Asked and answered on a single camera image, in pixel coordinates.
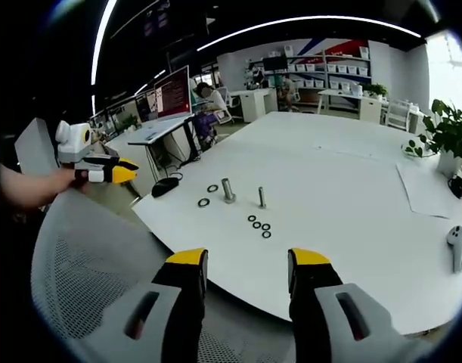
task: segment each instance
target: ceiling light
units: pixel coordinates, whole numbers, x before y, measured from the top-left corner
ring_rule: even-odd
[[[148,83],[145,83],[144,85],[142,85],[142,87],[140,87],[138,89],[138,91],[135,92],[134,96],[136,96],[143,88],[147,87],[148,86]]]
[[[153,79],[157,79],[158,77],[162,76],[166,70],[162,70],[160,73],[158,73]]]
[[[95,95],[91,97],[91,106],[93,107],[93,116],[96,114],[96,107],[95,107]]]
[[[101,44],[103,43],[104,31],[107,28],[108,21],[110,20],[111,13],[115,8],[117,0],[108,0],[107,6],[104,9],[103,16],[101,17],[98,33],[96,34],[95,50],[93,51],[93,64],[91,66],[91,85],[96,83],[96,69],[98,68],[98,58],[100,57]]]
[[[213,42],[210,42],[209,44],[205,44],[204,46],[198,48],[197,51],[202,51],[203,49],[208,48],[211,45],[214,45],[214,44],[219,43],[219,42],[221,42],[223,40],[229,39],[229,38],[231,38],[233,36],[238,36],[239,34],[249,32],[251,30],[263,28],[263,27],[269,26],[269,25],[287,23],[287,22],[290,22],[290,21],[298,21],[298,20],[326,20],[326,19],[332,19],[332,20],[357,20],[357,21],[362,21],[362,22],[365,22],[365,23],[372,23],[372,24],[387,26],[389,28],[400,30],[401,32],[410,34],[412,36],[416,36],[417,38],[421,38],[420,34],[412,32],[411,30],[402,28],[402,27],[394,25],[394,24],[385,23],[385,22],[379,21],[379,20],[366,19],[364,17],[344,17],[344,16],[341,16],[341,15],[316,15],[316,16],[310,16],[310,17],[290,17],[288,19],[275,20],[275,21],[270,21],[268,23],[263,23],[263,24],[251,26],[249,28],[239,30],[239,31],[237,31],[235,33],[232,33],[232,34],[229,34],[227,36],[223,36],[223,37],[221,37],[219,39],[214,40]]]

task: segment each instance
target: white pot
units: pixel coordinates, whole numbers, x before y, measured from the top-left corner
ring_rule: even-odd
[[[437,164],[437,171],[443,174],[447,179],[452,178],[457,174],[459,168],[462,166],[462,159],[454,157],[452,151],[441,150],[439,164]]]

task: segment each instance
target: floor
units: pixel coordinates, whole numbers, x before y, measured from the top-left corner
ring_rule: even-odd
[[[316,107],[301,107],[300,110],[304,113],[316,113]],[[324,110],[322,111],[322,114],[329,116],[343,116],[353,119],[358,118],[358,115],[356,114],[337,110]],[[219,135],[218,142],[241,130],[246,125],[249,124],[237,121],[235,123],[226,123],[224,125],[215,126]],[[88,190],[85,193],[97,203],[115,212],[118,216],[121,216],[125,220],[134,223],[137,226],[148,229],[132,210],[133,205],[138,201],[138,199],[135,199],[135,195],[124,185],[94,183],[88,186]],[[417,337],[422,335],[424,339],[432,343],[437,343],[448,331],[449,326],[450,324],[445,324],[424,334],[415,334],[414,336]]]

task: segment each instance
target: human arm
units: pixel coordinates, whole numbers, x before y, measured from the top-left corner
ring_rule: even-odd
[[[7,200],[24,209],[50,203],[75,180],[73,169],[59,169],[47,176],[24,175],[0,164],[0,185]]]

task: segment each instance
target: ceiling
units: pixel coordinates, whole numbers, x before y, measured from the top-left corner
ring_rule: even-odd
[[[335,37],[372,39],[395,48],[412,49],[424,42],[406,33],[350,20],[303,20],[256,29],[196,52],[221,36],[256,24],[309,15],[348,15],[382,20],[423,37],[441,29],[418,1],[278,2],[262,0],[133,0],[116,2],[107,25],[91,86],[91,61],[96,34],[107,0],[61,1],[64,15],[51,20],[54,5],[36,2],[30,19],[24,18],[18,40],[23,56],[14,71],[17,102],[27,113],[78,122],[91,116],[91,95],[97,110],[133,95],[159,71],[190,64],[200,66],[229,51],[285,39]],[[214,19],[209,25],[207,19]],[[157,24],[165,23],[161,29]]]

